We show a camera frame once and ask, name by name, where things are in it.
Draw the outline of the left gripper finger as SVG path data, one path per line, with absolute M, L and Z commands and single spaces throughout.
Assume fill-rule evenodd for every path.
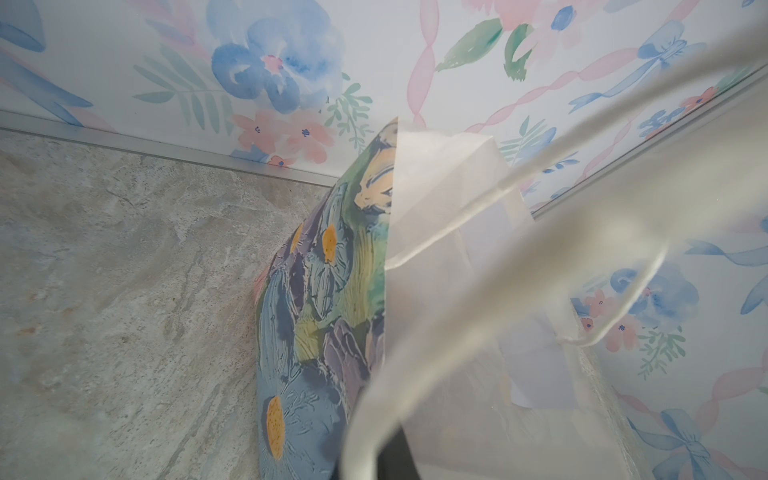
M 416 463 L 402 427 L 388 440 L 378 454 L 378 480 L 420 480 Z

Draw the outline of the floral paper gift bag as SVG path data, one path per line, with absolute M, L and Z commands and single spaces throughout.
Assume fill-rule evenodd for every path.
M 524 179 L 604 131 L 624 113 L 716 71 L 767 58 L 759 18 L 682 63 L 491 186 L 429 204 L 427 188 L 400 196 L 389 234 L 386 324 L 365 347 L 344 318 L 318 362 L 293 346 L 294 295 L 284 268 L 266 282 L 259 312 L 259 468 L 264 479 L 377 479 L 377 458 L 402 427 L 421 479 L 638 479 L 641 471 L 611 404 L 589 376 L 588 348 L 543 325 L 534 366 L 527 331 L 592 267 L 647 259 L 611 314 L 617 322 L 660 271 L 671 242 L 723 222 L 766 189 L 759 102 L 723 130 L 695 133 L 628 167 L 475 260 L 470 236 L 509 223 Z

